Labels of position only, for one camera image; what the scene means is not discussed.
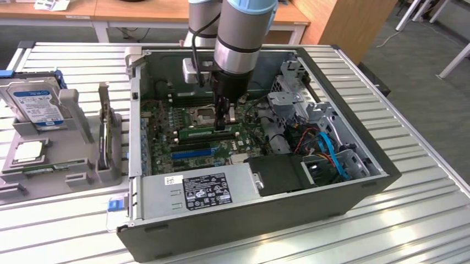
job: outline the motherboard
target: motherboard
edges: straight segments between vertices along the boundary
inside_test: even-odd
[[[143,174],[218,167],[270,154],[269,139],[253,107],[255,101],[244,100],[236,108],[231,107],[227,126],[220,131],[214,128],[212,105],[176,107],[171,101],[143,101]]]

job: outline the power supply label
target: power supply label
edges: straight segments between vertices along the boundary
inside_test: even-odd
[[[232,202],[224,173],[183,179],[183,189],[188,210],[198,210]]]
[[[51,103],[52,95],[50,91],[15,92],[13,95],[20,103],[19,107],[22,107],[32,123],[40,126],[64,123],[60,110],[58,106]]]

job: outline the aluminum table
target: aluminum table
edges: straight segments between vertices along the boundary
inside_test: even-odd
[[[159,46],[162,44],[139,44]],[[36,43],[19,49],[16,71],[59,67],[80,92],[88,115],[99,109],[96,83],[110,82],[112,107],[128,121],[130,44]],[[402,178],[343,216],[261,235],[152,263],[462,263],[470,260],[469,186],[389,100],[331,46],[303,46],[389,154]],[[321,99],[326,99],[315,84]],[[0,108],[0,156],[13,135],[12,113]],[[123,125],[128,148],[128,123]],[[128,184],[0,207],[0,263],[135,263],[106,229],[111,196]]]

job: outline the floor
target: floor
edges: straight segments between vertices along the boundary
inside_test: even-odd
[[[389,99],[397,109],[470,183],[470,159],[466,153],[470,150],[470,60],[461,63],[445,80],[435,77],[466,43],[434,25],[410,22],[386,46],[377,48],[395,33],[398,21],[393,13],[363,63],[389,86]],[[110,29],[108,33],[112,42],[135,42],[132,39],[124,40],[118,29]],[[146,29],[138,29],[131,34],[139,39]],[[0,69],[7,67],[22,40],[98,41],[92,28],[84,27],[9,26],[0,27],[0,35],[7,36],[0,39]],[[184,35],[186,30],[152,29],[143,42],[175,43]]]

